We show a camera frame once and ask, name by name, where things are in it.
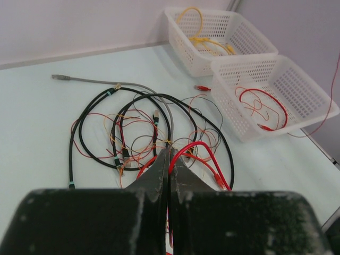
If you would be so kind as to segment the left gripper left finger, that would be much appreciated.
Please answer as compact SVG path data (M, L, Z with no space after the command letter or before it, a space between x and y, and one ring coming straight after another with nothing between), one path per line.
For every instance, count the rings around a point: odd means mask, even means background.
M169 150L124 189L39 189L18 205L1 254L165 254Z

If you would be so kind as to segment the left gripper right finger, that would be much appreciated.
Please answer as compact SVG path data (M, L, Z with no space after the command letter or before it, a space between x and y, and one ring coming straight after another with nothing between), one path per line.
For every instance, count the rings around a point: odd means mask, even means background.
M177 150L169 165L174 254L331 254L308 201L290 191L216 191Z

